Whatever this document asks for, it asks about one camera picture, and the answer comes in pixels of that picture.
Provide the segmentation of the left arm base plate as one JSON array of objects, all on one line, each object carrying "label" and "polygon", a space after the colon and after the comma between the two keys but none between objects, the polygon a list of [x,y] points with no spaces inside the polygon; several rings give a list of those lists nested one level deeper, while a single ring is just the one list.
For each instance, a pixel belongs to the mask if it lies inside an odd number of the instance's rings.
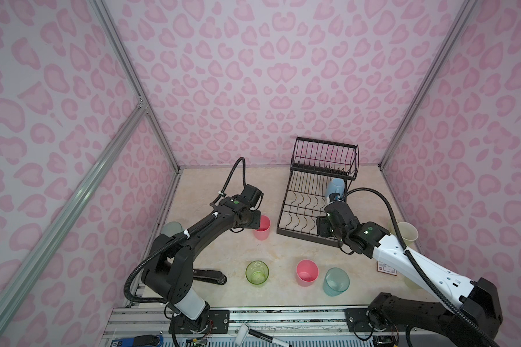
[{"label": "left arm base plate", "polygon": [[170,319],[169,333],[177,335],[226,334],[229,330],[230,311],[225,309],[206,310],[196,320],[184,314]]}]

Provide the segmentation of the light blue ceramic mug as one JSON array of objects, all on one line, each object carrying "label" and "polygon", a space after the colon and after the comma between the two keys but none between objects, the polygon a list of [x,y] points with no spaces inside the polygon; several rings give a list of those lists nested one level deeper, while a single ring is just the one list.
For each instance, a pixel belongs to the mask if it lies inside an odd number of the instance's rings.
[{"label": "light blue ceramic mug", "polygon": [[345,180],[341,178],[332,178],[326,187],[326,203],[330,204],[334,201],[340,201],[345,191]]}]

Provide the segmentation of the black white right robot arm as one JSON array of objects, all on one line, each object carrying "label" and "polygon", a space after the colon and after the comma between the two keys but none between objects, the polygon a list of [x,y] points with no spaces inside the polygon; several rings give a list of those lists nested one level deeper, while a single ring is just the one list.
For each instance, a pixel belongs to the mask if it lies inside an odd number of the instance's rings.
[{"label": "black white right robot arm", "polygon": [[367,308],[372,328],[402,325],[406,333],[420,328],[456,346],[495,346],[503,315],[497,287],[490,280],[472,280],[403,246],[401,239],[379,224],[361,223],[343,201],[328,204],[318,225],[352,253],[391,266],[436,298],[424,302],[382,292]]}]

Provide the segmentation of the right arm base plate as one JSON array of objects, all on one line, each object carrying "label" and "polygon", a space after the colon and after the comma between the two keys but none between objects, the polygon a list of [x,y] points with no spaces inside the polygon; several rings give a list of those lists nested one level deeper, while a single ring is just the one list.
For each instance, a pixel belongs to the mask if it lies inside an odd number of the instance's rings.
[{"label": "right arm base plate", "polygon": [[388,326],[386,329],[384,328],[373,328],[369,322],[369,319],[366,315],[366,308],[347,308],[344,310],[345,321],[347,324],[347,329],[350,333],[357,333],[358,335],[362,333],[369,334],[373,333],[391,333],[391,332],[401,332],[400,326]]}]

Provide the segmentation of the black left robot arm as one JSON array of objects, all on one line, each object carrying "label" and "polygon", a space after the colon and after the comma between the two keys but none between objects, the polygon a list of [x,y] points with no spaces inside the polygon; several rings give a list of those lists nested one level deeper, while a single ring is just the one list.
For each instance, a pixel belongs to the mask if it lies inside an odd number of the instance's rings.
[{"label": "black left robot arm", "polygon": [[128,276],[125,299],[164,304],[192,331],[204,330],[210,306],[192,288],[195,258],[230,229],[257,229],[262,199],[262,193],[224,198],[190,228],[172,237],[158,236],[148,256]]}]

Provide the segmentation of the green translucent plastic cup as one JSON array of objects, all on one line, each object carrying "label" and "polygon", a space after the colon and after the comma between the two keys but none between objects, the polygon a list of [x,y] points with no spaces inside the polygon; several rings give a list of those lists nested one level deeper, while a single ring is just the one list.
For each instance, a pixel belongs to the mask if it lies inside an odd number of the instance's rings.
[{"label": "green translucent plastic cup", "polygon": [[269,278],[269,267],[261,260],[249,263],[245,269],[247,281],[255,286],[264,284]]}]

